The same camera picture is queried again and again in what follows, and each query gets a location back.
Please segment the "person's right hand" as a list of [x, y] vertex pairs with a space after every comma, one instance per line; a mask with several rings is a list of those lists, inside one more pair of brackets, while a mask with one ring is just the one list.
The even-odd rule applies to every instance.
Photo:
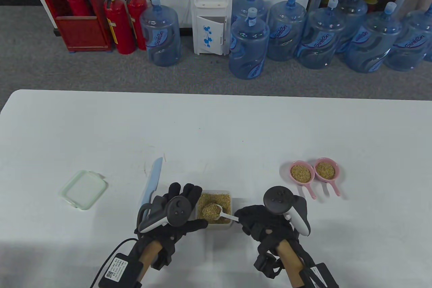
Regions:
[[276, 251], [283, 240], [287, 240], [301, 262], [312, 267], [312, 257], [299, 242], [299, 233], [282, 215], [272, 214], [265, 206], [247, 206], [235, 212], [245, 234], [260, 244], [254, 267], [270, 279], [274, 279], [285, 266], [282, 257]]

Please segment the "person's left hand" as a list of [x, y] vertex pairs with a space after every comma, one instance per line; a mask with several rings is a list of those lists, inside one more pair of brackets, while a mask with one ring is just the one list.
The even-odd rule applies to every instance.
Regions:
[[160, 270], [169, 265], [175, 244], [183, 236], [207, 228], [208, 222], [204, 219], [190, 220], [202, 191], [200, 186], [191, 183], [182, 187], [174, 182], [166, 194], [156, 196], [152, 203], [140, 208], [135, 230], [138, 243], [131, 255], [151, 256], [150, 261], [143, 263], [145, 270], [148, 267]]

